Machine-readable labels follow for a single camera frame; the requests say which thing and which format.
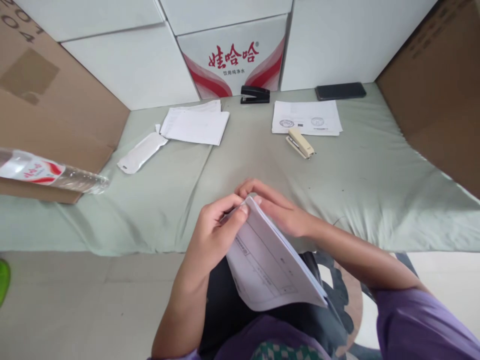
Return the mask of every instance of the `wahaha box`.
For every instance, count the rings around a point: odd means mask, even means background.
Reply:
[[[242,85],[279,87],[287,15],[179,36],[202,99],[240,95]]]

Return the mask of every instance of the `smartphone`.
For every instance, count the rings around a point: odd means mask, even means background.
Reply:
[[[315,92],[318,101],[363,98],[367,95],[361,82],[317,86]]]

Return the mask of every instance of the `paper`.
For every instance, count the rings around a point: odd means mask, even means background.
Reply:
[[[226,254],[239,296],[253,311],[291,303],[327,307],[327,293],[288,240],[248,196],[247,222]]]
[[[117,166],[126,174],[135,174],[167,142],[158,132],[151,132],[122,157]]]
[[[220,100],[191,107],[171,107],[160,133],[168,139],[220,145],[230,116],[220,108]]]
[[[187,107],[187,106],[171,107],[165,116],[165,120],[163,120],[160,134],[162,134],[165,137],[168,137],[167,134],[169,133],[172,126],[175,124],[175,121],[180,116],[180,114],[184,113],[185,111],[195,111],[199,113],[204,113],[204,112],[219,113],[221,111],[220,100],[213,100],[204,104],[190,106],[190,107]]]
[[[184,111],[168,132],[169,139],[197,144],[220,145],[230,113]]]
[[[288,134],[297,128],[303,135],[338,136],[343,131],[337,102],[283,102],[275,101],[271,132]]]

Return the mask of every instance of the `bed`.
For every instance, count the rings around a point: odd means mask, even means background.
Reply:
[[[133,111],[102,172],[111,179],[104,194],[76,205],[0,195],[0,251],[184,252],[201,207],[246,177],[387,251],[480,251],[480,201],[407,144],[375,84],[365,89],[365,98],[337,102],[340,136],[308,136],[310,160],[271,128],[275,100],[315,101],[312,89],[272,93],[270,104],[222,98],[230,118],[220,146],[171,140],[126,175],[116,163],[168,107]]]

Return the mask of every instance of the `purple shirt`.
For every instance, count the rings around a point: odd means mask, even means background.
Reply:
[[[378,291],[377,333],[384,360],[480,359],[480,342],[435,297],[421,290]],[[310,336],[286,322],[259,316],[228,339],[215,360],[250,359],[265,341],[291,348],[306,345],[325,359],[330,357]],[[183,360],[200,360],[193,351]]]

